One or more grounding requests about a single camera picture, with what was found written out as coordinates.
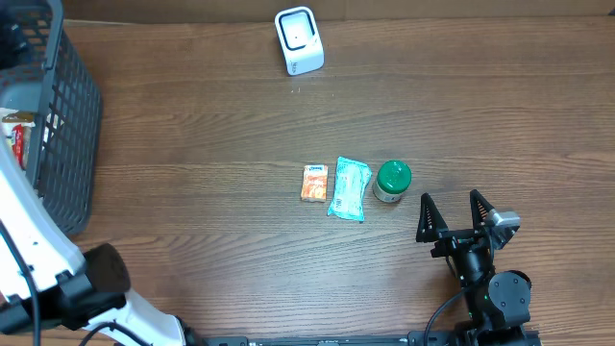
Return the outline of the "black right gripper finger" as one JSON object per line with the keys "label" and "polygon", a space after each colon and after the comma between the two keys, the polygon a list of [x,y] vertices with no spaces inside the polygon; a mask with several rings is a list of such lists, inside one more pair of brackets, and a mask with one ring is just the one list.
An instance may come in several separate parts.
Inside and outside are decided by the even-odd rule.
{"label": "black right gripper finger", "polygon": [[448,231],[448,225],[428,193],[421,195],[420,216],[417,226],[416,241],[422,243],[437,241],[442,233]]}
{"label": "black right gripper finger", "polygon": [[475,230],[481,227],[491,227],[494,225],[493,220],[490,218],[490,212],[494,207],[477,189],[470,191],[470,205],[473,228]]}

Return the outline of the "green lid jar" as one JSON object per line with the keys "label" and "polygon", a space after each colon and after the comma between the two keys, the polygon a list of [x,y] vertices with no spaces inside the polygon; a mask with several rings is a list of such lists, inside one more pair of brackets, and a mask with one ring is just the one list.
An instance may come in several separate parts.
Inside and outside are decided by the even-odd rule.
{"label": "green lid jar", "polygon": [[385,203],[396,203],[402,199],[412,180],[412,172],[403,161],[387,161],[378,171],[373,183],[375,196]]}

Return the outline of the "beige snack pouch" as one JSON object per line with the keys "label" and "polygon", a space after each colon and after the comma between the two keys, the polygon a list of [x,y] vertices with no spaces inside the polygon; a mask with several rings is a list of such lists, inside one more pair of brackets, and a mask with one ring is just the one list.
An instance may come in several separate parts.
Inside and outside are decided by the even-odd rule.
{"label": "beige snack pouch", "polygon": [[18,111],[2,108],[1,123],[11,126],[22,125],[26,127],[35,127],[35,114],[30,111]]}

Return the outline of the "red snack stick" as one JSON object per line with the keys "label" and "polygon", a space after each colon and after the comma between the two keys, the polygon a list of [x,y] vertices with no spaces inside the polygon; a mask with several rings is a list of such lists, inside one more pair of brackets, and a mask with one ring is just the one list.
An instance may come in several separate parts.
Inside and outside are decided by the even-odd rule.
{"label": "red snack stick", "polygon": [[12,128],[12,151],[21,169],[24,169],[24,152],[25,152],[25,130],[22,125],[16,125]]}

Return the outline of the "teal wet wipes pack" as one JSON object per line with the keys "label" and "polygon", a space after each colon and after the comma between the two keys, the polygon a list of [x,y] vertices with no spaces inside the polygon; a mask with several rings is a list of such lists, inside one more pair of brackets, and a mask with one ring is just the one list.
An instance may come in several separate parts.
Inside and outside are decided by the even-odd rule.
{"label": "teal wet wipes pack", "polygon": [[363,197],[371,177],[372,170],[366,163],[339,157],[328,215],[362,223]]}

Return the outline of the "orange tissue pack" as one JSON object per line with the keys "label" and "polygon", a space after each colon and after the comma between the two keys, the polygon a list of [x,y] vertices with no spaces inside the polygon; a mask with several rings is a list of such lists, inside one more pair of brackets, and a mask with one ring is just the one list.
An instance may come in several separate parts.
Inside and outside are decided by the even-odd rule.
{"label": "orange tissue pack", "polygon": [[325,164],[312,164],[304,167],[301,199],[308,202],[327,200],[329,169]]}

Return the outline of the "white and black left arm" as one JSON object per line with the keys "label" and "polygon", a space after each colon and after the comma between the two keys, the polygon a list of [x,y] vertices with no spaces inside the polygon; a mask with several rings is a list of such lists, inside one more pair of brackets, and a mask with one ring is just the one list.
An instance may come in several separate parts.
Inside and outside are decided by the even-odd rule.
{"label": "white and black left arm", "polygon": [[1,331],[58,326],[119,345],[199,345],[136,293],[117,250],[71,237],[91,215],[103,99],[59,1],[1,5]]}

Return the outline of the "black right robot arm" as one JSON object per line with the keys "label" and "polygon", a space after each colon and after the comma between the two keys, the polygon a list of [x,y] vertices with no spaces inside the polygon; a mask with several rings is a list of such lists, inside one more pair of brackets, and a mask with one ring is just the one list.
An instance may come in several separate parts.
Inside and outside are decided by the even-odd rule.
{"label": "black right robot arm", "polygon": [[[416,241],[431,243],[430,255],[443,258],[460,284],[460,291],[430,317],[418,338],[424,345],[538,345],[538,334],[529,334],[531,280],[521,271],[498,273],[495,254],[517,234],[521,217],[514,210],[497,210],[478,190],[470,192],[473,225],[448,228],[428,193],[420,200]],[[451,304],[464,299],[469,319],[443,336],[431,329]]]}

